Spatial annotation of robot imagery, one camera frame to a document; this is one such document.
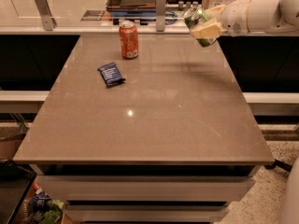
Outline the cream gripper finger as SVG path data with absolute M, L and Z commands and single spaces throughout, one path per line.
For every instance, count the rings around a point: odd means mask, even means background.
M 222 34 L 222 23 L 211 20 L 203 24 L 197 24 L 191 29 L 192 37 L 196 39 L 218 38 Z
M 217 21 L 221 20 L 221 13 L 225 9 L 225 5 L 215 6 L 205 10 L 206 15 L 210 20 L 216 19 Z

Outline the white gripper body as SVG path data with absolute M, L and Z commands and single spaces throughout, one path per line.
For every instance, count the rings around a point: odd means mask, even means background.
M 249 33 L 248 13 L 251 0 L 235 0 L 227 5 L 221 13 L 221 23 L 230 36 L 241 36 Z

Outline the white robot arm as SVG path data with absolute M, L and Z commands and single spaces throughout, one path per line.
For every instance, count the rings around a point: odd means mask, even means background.
M 235 0 L 195 21 L 192 35 L 219 41 L 243 91 L 298 92 L 299 0 Z M 298 143 L 269 145 L 291 169 L 260 169 L 256 186 L 217 224 L 298 224 Z

